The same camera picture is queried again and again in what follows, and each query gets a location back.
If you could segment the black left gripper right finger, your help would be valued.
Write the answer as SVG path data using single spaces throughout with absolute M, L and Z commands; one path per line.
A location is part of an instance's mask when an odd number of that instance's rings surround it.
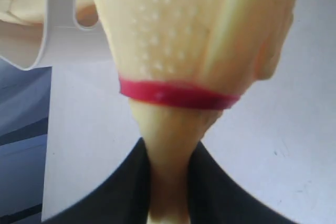
M 198 143 L 188 166 L 191 224 L 294 223 L 246 192 Z

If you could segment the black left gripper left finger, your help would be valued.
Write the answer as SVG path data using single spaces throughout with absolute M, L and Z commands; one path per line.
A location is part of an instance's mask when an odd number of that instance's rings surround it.
M 89 195 L 43 223 L 146 223 L 150 164 L 140 138 L 122 164 Z

